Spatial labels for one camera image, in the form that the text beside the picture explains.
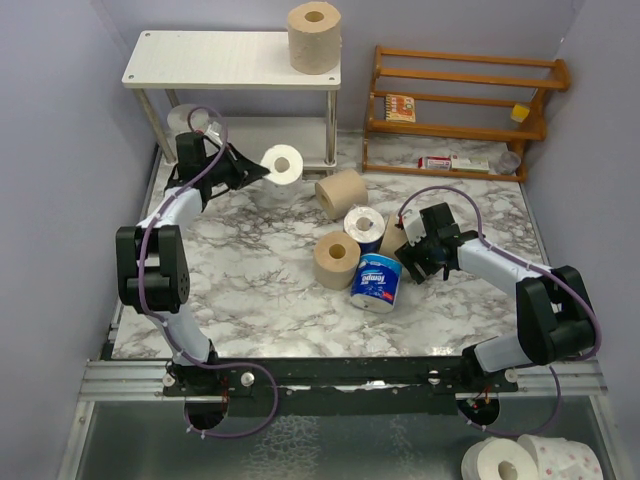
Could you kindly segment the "white floral paper roll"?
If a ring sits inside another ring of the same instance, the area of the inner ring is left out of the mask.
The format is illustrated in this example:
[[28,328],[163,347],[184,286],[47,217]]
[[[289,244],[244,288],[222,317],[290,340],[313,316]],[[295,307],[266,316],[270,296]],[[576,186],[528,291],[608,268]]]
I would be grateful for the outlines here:
[[206,110],[194,104],[181,104],[171,109],[167,124],[173,135],[189,131],[205,132],[210,125],[210,117]]
[[278,144],[263,155],[260,165],[268,170],[261,181],[258,203],[267,207],[291,206],[302,187],[303,157],[291,145]]

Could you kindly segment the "blue Tempo roll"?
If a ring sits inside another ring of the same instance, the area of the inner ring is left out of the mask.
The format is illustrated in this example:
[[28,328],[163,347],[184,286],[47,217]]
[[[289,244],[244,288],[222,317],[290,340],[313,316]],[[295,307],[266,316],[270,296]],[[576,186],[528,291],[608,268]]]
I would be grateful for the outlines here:
[[402,265],[376,253],[361,256],[352,282],[351,303],[362,310],[385,314],[394,309]]

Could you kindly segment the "blue Vinda roll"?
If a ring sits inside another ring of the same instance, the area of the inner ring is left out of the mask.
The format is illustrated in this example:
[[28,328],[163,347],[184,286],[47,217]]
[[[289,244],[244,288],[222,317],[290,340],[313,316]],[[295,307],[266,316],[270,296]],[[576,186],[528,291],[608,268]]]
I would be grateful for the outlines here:
[[377,253],[385,232],[385,220],[369,206],[354,206],[343,219],[343,230],[359,244],[362,254]]

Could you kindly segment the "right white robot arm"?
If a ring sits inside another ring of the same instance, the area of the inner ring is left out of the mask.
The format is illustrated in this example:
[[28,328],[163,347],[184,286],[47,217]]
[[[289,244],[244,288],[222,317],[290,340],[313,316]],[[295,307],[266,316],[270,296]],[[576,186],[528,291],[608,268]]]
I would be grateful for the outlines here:
[[399,217],[407,242],[395,256],[418,284],[453,270],[474,275],[513,297],[514,330],[463,350],[461,383],[481,391],[496,372],[547,365],[576,357],[598,345],[598,332],[579,272],[530,263],[486,240],[475,230],[461,231],[450,207],[440,203]]

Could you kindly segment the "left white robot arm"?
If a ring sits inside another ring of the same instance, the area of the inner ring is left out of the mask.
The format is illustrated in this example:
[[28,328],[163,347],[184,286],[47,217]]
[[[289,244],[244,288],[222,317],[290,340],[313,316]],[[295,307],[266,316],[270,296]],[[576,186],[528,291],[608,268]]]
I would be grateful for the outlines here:
[[225,140],[202,132],[176,137],[177,164],[159,206],[115,236],[118,294],[122,304],[152,320],[172,350],[173,361],[190,365],[186,382],[206,395],[220,385],[212,342],[187,305],[189,267],[182,234],[208,203],[269,174]]

